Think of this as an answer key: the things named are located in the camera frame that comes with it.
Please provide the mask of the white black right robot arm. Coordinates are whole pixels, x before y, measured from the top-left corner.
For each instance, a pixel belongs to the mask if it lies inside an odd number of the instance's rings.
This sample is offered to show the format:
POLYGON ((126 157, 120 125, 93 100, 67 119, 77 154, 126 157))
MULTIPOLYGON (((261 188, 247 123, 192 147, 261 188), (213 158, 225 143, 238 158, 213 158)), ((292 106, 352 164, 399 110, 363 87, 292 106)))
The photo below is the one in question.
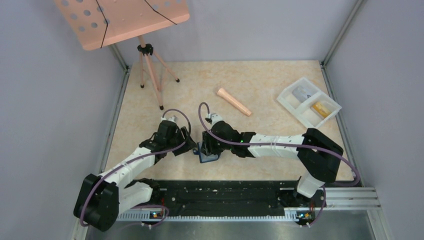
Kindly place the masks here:
POLYGON ((316 191, 336 181, 343 149, 316 128, 291 136, 263 135, 253 131, 238 132, 221 120, 210 131, 202 132, 201 153, 220 155, 230 151, 239 158, 280 157, 299 160, 306 169, 293 192, 299 206, 307 206, 316 191))

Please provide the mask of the gold credit card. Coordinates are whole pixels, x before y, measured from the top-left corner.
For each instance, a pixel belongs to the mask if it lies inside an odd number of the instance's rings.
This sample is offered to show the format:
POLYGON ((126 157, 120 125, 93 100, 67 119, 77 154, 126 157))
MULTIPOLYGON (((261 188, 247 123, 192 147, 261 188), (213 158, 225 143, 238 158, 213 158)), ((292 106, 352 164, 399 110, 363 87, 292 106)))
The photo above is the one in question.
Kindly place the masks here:
POLYGON ((327 118, 333 112, 331 105, 327 101, 317 101, 311 105, 311 109, 322 119, 327 118))

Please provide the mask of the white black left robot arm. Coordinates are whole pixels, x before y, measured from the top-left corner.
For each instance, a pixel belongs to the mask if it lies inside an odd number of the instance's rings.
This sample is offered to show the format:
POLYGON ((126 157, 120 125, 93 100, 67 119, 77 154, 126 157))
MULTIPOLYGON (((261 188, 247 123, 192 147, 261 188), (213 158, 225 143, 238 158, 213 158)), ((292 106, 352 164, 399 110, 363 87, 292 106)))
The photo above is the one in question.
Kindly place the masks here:
POLYGON ((154 207, 160 193, 150 179, 136 177, 153 167, 168 153, 179 156, 191 151, 196 143, 191 127, 179 127, 172 118, 163 118, 152 136, 142 141, 127 158, 98 175, 87 175, 81 184, 73 214, 83 227, 107 231, 123 212, 145 203, 154 207))

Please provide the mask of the blue card holder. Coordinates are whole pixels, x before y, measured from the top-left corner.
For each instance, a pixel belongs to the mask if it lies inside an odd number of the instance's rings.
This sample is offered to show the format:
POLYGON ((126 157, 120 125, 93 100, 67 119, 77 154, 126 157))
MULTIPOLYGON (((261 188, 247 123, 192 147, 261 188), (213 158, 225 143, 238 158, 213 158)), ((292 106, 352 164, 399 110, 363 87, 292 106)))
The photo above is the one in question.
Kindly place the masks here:
POLYGON ((219 154, 206 155, 205 153, 201 152, 201 148, 202 148, 202 143, 201 142, 197 142, 196 143, 196 148, 194 148, 192 150, 192 153, 195 156, 198 156, 198 159, 199 159, 199 163, 200 164, 214 162, 214 161, 217 161, 221 157, 221 154, 220 153, 219 154))

